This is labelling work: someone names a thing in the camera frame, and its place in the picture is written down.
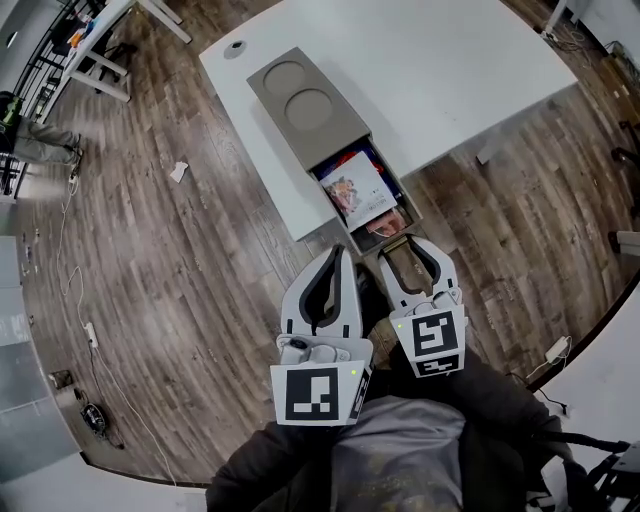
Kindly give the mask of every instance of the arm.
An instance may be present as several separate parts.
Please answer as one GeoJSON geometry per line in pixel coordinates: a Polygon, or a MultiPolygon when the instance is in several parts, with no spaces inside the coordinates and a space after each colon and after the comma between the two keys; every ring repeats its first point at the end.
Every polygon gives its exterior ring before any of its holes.
{"type": "Polygon", "coordinates": [[[307,461],[328,448],[338,431],[269,423],[218,470],[207,489],[207,510],[253,510],[287,485],[307,461]]]}
{"type": "Polygon", "coordinates": [[[484,364],[470,348],[465,351],[464,369],[449,376],[416,379],[399,346],[392,351],[391,358],[399,386],[411,390],[411,398],[429,398],[449,404],[479,427],[510,437],[518,445],[543,448],[546,454],[540,454],[539,462],[550,458],[549,453],[571,460],[571,450],[564,443],[528,441],[528,436],[535,431],[560,432],[560,419],[552,416],[528,389],[484,364]]]}

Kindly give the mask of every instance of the gray shirt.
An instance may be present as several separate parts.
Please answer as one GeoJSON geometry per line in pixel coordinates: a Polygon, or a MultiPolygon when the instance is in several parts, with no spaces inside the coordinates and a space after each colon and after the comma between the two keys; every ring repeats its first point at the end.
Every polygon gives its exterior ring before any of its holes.
{"type": "Polygon", "coordinates": [[[365,404],[332,451],[332,512],[462,510],[464,423],[456,409],[430,400],[365,404]]]}

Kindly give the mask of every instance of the black jacket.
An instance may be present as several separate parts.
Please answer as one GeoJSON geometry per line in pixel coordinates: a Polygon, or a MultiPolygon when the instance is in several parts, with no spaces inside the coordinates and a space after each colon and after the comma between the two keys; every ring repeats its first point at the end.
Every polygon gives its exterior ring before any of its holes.
{"type": "Polygon", "coordinates": [[[12,92],[0,92],[0,153],[13,153],[13,148],[16,144],[16,134],[21,120],[20,116],[18,116],[10,126],[5,126],[1,122],[14,98],[15,94],[12,92]]]}
{"type": "MultiPolygon", "coordinates": [[[[572,460],[567,445],[530,439],[534,431],[560,431],[560,420],[470,349],[464,370],[426,379],[413,377],[398,347],[391,356],[393,371],[374,371],[367,400],[386,394],[428,398],[452,405],[467,419],[459,450],[465,512],[524,511],[526,491],[539,488],[542,467],[554,455],[572,460]]],[[[217,472],[207,510],[329,510],[330,454],[338,432],[268,424],[217,472]]]]}

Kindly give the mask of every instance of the wooden floor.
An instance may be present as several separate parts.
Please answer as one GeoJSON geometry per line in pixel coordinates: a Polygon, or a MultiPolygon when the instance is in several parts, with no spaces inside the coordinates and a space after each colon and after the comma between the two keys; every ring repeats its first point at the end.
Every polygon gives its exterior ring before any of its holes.
{"type": "MultiPolygon", "coordinates": [[[[193,36],[185,46],[140,12],[119,37],[140,45],[129,67],[129,104],[72,83],[50,121],[83,134],[86,155],[62,243],[61,267],[84,276],[82,316],[104,358],[166,452],[176,479],[206,482],[272,416],[282,295],[300,270],[340,239],[328,226],[294,243],[269,199],[198,55],[269,2],[174,4],[193,36]],[[182,183],[169,179],[189,164],[182,183]]],[[[529,23],[549,10],[510,0],[529,23]]],[[[628,145],[615,100],[581,53],[563,54],[578,87],[535,114],[487,166],[481,141],[416,173],[405,185],[424,215],[421,230],[455,261],[469,344],[501,372],[528,374],[561,335],[576,342],[602,317],[635,270],[614,256],[607,232],[630,229],[628,171],[609,151],[628,145]]],[[[62,297],[56,275],[68,171],[31,167],[15,230],[35,241],[24,279],[33,337],[45,371],[69,369],[108,406],[126,449],[94,440],[72,393],[58,403],[92,463],[168,478],[137,417],[96,363],[75,309],[79,281],[62,297]]],[[[407,280],[419,279],[398,253],[407,280]]],[[[395,343],[381,322],[376,361],[395,343]]]]}

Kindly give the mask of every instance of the desk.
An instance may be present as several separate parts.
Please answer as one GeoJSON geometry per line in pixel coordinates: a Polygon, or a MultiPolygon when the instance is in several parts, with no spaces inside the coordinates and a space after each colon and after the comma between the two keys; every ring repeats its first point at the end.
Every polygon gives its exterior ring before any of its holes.
{"type": "Polygon", "coordinates": [[[296,240],[335,211],[246,81],[295,46],[367,123],[398,178],[577,81],[499,0],[283,0],[200,59],[296,240]],[[234,41],[246,48],[227,60],[234,41]]]}
{"type": "Polygon", "coordinates": [[[169,30],[171,30],[185,43],[191,42],[191,37],[184,30],[178,27],[178,24],[182,23],[180,17],[173,12],[169,6],[162,2],[162,0],[111,0],[95,18],[95,24],[91,33],[82,40],[76,51],[69,55],[69,58],[65,62],[64,71],[62,72],[62,80],[74,78],[119,100],[126,102],[131,99],[131,97],[122,89],[113,87],[112,85],[101,82],[100,80],[96,80],[95,78],[92,78],[89,73],[82,73],[81,71],[78,71],[78,66],[85,57],[88,57],[96,61],[98,64],[113,70],[119,75],[125,76],[127,74],[127,70],[122,66],[118,66],[109,59],[105,59],[101,55],[92,52],[91,49],[107,32],[107,30],[109,30],[136,2],[158,18],[158,20],[166,25],[169,30]]]}

